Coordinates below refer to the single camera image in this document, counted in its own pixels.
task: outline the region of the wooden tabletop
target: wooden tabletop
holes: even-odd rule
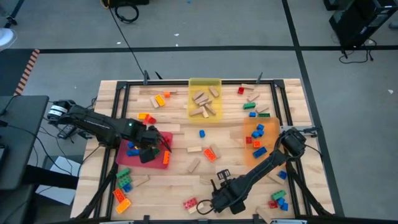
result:
[[[290,111],[295,126],[312,125],[307,103],[303,93],[303,88],[299,79],[285,79],[285,89],[289,101]],[[112,112],[113,99],[118,81],[102,81],[99,87],[98,99],[95,106],[97,113],[110,116]],[[154,109],[149,98],[162,94],[164,90],[176,88],[177,94],[166,99],[166,105]],[[170,165],[167,170],[148,169],[133,167],[131,178],[137,179],[143,175],[149,175],[150,181],[135,187],[126,194],[132,205],[121,215],[113,210],[113,220],[142,220],[144,215],[150,215],[152,220],[186,220],[196,218],[209,219],[243,219],[252,218],[257,206],[266,209],[272,218],[292,218],[294,217],[291,204],[289,186],[277,184],[268,177],[264,177],[255,184],[244,201],[246,210],[232,215],[229,209],[225,209],[220,214],[211,212],[208,215],[200,215],[197,212],[189,214],[184,210],[182,202],[191,197],[199,200],[211,199],[212,186],[204,184],[200,179],[217,179],[216,173],[223,169],[229,169],[231,174],[245,174],[249,169],[244,165],[242,150],[243,139],[243,119],[248,116],[248,111],[242,109],[246,103],[248,93],[244,95],[236,94],[237,85],[223,85],[223,119],[216,124],[193,124],[187,118],[188,86],[132,86],[129,92],[129,104],[127,106],[127,118],[137,118],[138,113],[150,113],[157,119],[155,124],[159,131],[173,133],[172,155]],[[275,117],[275,109],[272,103],[271,88],[269,85],[259,85],[255,89],[260,93],[260,97],[255,100],[259,104],[269,105],[266,111]],[[282,119],[286,125],[285,114],[283,113],[283,103],[280,91],[277,90],[279,105],[282,111]],[[118,115],[121,115],[124,93],[119,99]],[[204,129],[206,137],[199,137],[199,130]],[[204,146],[217,144],[220,149],[221,158],[210,162],[201,152],[187,153],[187,147]],[[317,148],[317,140],[307,138],[306,144]],[[85,157],[91,153],[98,145],[94,139],[87,143]],[[85,161],[81,168],[80,180],[76,190],[75,201],[73,203],[71,217],[77,216],[91,200],[98,189],[101,166],[103,162],[104,148],[99,148],[89,159]],[[187,167],[194,158],[201,160],[199,166],[190,174]],[[301,158],[303,171],[307,187],[314,194],[315,198],[324,206],[326,210],[333,213],[333,204],[326,182],[325,171],[320,156],[313,150],[306,150]],[[271,194],[278,190],[285,190],[285,197],[289,204],[289,211],[285,212],[279,208],[269,209],[267,202],[271,199]],[[108,190],[103,197],[101,216],[105,215]],[[297,191],[300,210],[304,211],[301,192]]]

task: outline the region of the yellow plastic container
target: yellow plastic container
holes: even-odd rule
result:
[[[214,88],[218,92],[218,97],[214,97],[210,90],[209,86],[214,86]],[[204,118],[202,114],[197,114],[194,116],[189,116],[189,111],[195,110],[199,108],[199,106],[194,102],[192,96],[199,90],[203,90],[205,94],[209,96],[209,99],[212,99],[210,106],[213,110],[216,111],[216,115],[211,114],[208,111],[209,117]],[[221,92],[221,79],[219,78],[190,78],[189,79],[189,87],[188,87],[188,108],[187,108],[187,116],[190,121],[193,123],[217,123],[223,117],[223,94]]]

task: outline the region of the white object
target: white object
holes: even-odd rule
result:
[[[55,164],[58,165],[59,167],[61,167],[62,169],[70,172],[71,168],[70,168],[70,164],[68,163],[68,161],[72,165],[72,175],[77,177],[77,175],[78,175],[77,172],[80,167],[79,163],[71,161],[64,157],[58,156],[57,160],[55,161]],[[61,174],[68,174],[64,170],[61,170],[58,167],[56,167],[55,165],[53,165],[50,170],[54,171],[54,172],[61,173]],[[49,187],[50,186],[40,185],[37,188],[36,193],[38,193],[46,188],[49,188]],[[76,190],[73,190],[73,189],[62,189],[59,187],[52,187],[50,189],[44,190],[43,192],[40,193],[40,195],[43,195],[44,197],[48,197],[48,198],[51,198],[58,202],[64,203],[65,205],[70,205],[73,201],[73,198],[75,197],[75,193],[76,193]]]
[[[9,48],[17,40],[17,33],[12,29],[0,28],[0,51]]]

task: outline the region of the green lego brick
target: green lego brick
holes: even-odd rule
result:
[[[269,113],[259,113],[260,117],[265,117],[265,118],[269,118],[271,117],[271,115]]]
[[[280,190],[280,191],[272,194],[271,197],[272,197],[273,200],[278,200],[278,199],[280,199],[281,197],[283,197],[285,195],[286,195],[286,191]]]
[[[131,177],[130,177],[129,175],[124,176],[124,177],[122,177],[122,178],[119,179],[118,186],[119,186],[119,188],[121,189],[121,188],[123,188],[126,184],[131,183],[131,181],[132,181],[132,180],[131,180]]]
[[[119,172],[116,174],[116,177],[117,177],[117,178],[121,178],[121,177],[123,177],[124,175],[128,175],[129,173],[130,173],[130,168],[125,168],[125,169],[119,171]]]
[[[256,107],[256,103],[252,102],[252,103],[245,103],[243,104],[243,109],[251,109],[251,108],[255,108]]]
[[[160,153],[160,150],[158,148],[154,149],[154,155],[155,157]]]

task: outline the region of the black metal frame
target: black metal frame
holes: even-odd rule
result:
[[[223,80],[222,84],[223,85],[240,85],[242,83],[246,84],[256,84],[255,79],[253,80]],[[285,90],[285,85],[283,80],[261,80],[260,81],[261,85],[270,85],[271,87],[271,94],[272,94],[272,100],[274,102],[274,108],[275,108],[275,114],[277,118],[279,119],[279,124],[282,126],[283,125],[283,120],[282,120],[282,115],[280,112],[280,106],[279,106],[279,101],[278,101],[278,96],[277,96],[277,90],[276,88],[279,87],[281,96],[282,96],[282,102],[284,104],[284,111],[286,114],[286,120],[288,125],[293,125],[292,121],[292,116],[290,114],[290,108],[289,108],[289,103],[287,100],[287,95],[286,95],[286,90]],[[142,81],[133,81],[133,82],[127,82],[127,81],[118,81],[116,85],[116,92],[114,96],[114,103],[113,103],[113,108],[112,108],[112,118],[116,117],[116,112],[118,110],[119,106],[119,98],[121,94],[121,90],[124,89],[124,99],[123,99],[123,105],[122,105],[122,112],[121,112],[121,117],[125,118],[126,117],[126,112],[127,112],[127,104],[129,101],[129,90],[130,87],[132,86],[142,86],[144,85]],[[188,86],[188,80],[148,80],[148,85],[186,85]],[[108,164],[109,164],[109,155],[110,155],[110,149],[106,149],[105,155],[104,155],[104,161],[103,161],[103,166],[101,168],[101,176],[99,180],[99,186],[102,185],[106,174],[108,170]],[[296,162],[297,165],[297,173],[298,176],[305,182],[304,179],[304,174],[303,174],[303,168],[301,161],[298,160]],[[112,214],[112,207],[113,207],[113,194],[112,192],[115,189],[116,185],[116,179],[114,179],[111,182],[110,185],[110,191],[108,195],[108,203],[106,207],[106,218],[111,218]],[[292,205],[293,205],[293,210],[295,217],[298,217],[300,214],[300,209],[299,209],[299,201],[297,199],[297,193],[295,191],[295,183],[289,177],[289,189],[290,189],[290,195],[292,197]],[[312,215],[311,207],[310,204],[304,194],[303,195],[303,201],[305,205],[305,212],[306,215]],[[100,211],[101,211],[101,200],[97,204],[94,212],[94,217],[98,218],[100,216]],[[156,221],[151,221],[151,223],[192,223],[193,220],[156,220]],[[212,220],[212,223],[264,223],[263,220],[260,220],[258,218],[258,215],[254,214],[253,219],[245,219],[245,220]],[[144,220],[135,220],[134,223],[149,223],[149,216],[145,216]]]

